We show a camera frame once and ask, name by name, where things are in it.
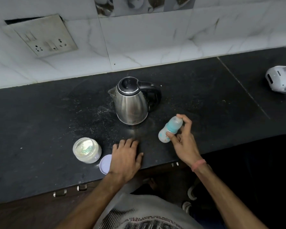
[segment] electrical outlet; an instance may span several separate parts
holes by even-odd
[[[59,15],[9,25],[37,57],[77,50]]]

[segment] black countertop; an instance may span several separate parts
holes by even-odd
[[[140,140],[142,168],[177,161],[158,132],[176,113],[193,121],[201,153],[286,133],[286,96],[264,75],[286,65],[286,48],[0,89],[0,203],[104,177],[72,152],[81,137],[102,156],[120,139]],[[162,89],[159,107],[138,127],[123,125],[107,93],[133,76]]]

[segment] kettle lid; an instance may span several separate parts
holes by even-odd
[[[134,77],[125,77],[117,85],[118,92],[124,96],[134,96],[140,92],[138,82]]]

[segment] tile wall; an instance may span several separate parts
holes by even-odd
[[[38,59],[4,20],[59,14],[77,51]],[[286,0],[0,0],[0,88],[286,46]]]

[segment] pink wristband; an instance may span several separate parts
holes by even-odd
[[[200,165],[206,163],[206,160],[205,159],[201,159],[201,160],[198,160],[196,161],[193,165],[192,165],[192,171],[194,172],[195,169],[197,169]]]

